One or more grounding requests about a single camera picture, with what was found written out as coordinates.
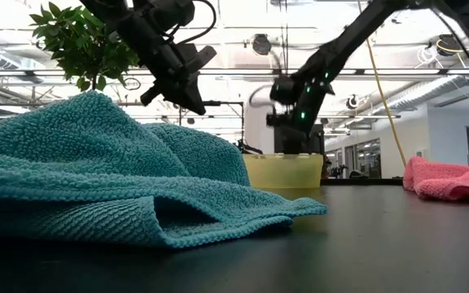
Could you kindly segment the green potted plant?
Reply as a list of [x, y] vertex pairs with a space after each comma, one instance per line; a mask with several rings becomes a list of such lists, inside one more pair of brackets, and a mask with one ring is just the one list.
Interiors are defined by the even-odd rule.
[[122, 41], [113, 42], [105, 23], [83, 6], [59, 8], [53, 2], [31, 14], [33, 36], [42, 50], [64, 70], [64, 79], [77, 79], [77, 88], [102, 91], [107, 81], [123, 81], [138, 56]]

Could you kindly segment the white pillar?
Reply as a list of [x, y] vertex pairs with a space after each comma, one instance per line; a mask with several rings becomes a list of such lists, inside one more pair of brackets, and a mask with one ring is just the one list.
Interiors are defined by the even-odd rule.
[[264, 154], [274, 153], [274, 128], [266, 124], [266, 116], [271, 112], [270, 105], [252, 106], [247, 103], [244, 108], [244, 140]]

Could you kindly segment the pink microfiber towel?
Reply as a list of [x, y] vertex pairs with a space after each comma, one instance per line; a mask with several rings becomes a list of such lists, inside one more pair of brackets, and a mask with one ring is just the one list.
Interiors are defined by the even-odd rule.
[[425, 200], [469, 200], [469, 166], [415, 156], [405, 167], [403, 188]]

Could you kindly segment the teal microfiber towel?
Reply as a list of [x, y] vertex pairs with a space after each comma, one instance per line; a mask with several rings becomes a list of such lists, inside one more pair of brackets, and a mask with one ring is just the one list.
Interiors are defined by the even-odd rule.
[[188, 248], [326, 211], [253, 188], [226, 140], [95, 91], [0, 120], [0, 235]]

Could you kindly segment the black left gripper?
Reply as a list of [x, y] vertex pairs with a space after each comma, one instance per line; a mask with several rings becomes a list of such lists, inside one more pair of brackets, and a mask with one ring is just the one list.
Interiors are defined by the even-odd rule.
[[199, 70], [209, 63], [217, 52], [212, 46], [197, 50], [195, 44], [177, 45], [164, 39], [156, 40], [152, 49], [156, 61], [156, 81], [140, 97], [147, 106], [157, 96], [184, 107], [198, 115], [206, 113], [198, 87]]

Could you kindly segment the yellow plastic bin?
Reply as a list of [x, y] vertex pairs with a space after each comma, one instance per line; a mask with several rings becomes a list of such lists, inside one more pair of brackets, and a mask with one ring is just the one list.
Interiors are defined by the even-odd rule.
[[257, 189], [312, 189], [320, 186], [322, 155], [244, 154], [252, 187]]

